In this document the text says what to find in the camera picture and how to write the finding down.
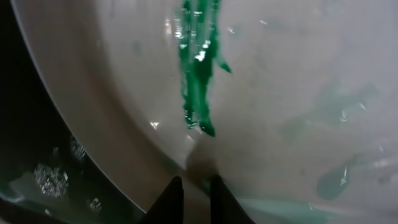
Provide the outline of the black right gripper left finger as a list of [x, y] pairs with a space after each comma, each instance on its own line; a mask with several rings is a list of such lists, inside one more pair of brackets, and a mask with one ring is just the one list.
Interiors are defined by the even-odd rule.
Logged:
[[182, 224], [184, 191], [182, 178], [175, 176], [139, 224]]

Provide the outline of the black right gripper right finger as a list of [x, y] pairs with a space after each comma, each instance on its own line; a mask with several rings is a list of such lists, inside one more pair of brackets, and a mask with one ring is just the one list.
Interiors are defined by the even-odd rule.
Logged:
[[210, 183], [211, 224], [254, 224], [219, 175]]

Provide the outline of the white plate top stained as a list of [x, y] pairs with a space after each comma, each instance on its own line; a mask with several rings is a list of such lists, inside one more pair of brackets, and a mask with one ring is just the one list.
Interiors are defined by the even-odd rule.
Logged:
[[256, 223], [397, 222], [396, 1], [13, 1], [51, 100], [148, 211], [220, 175]]

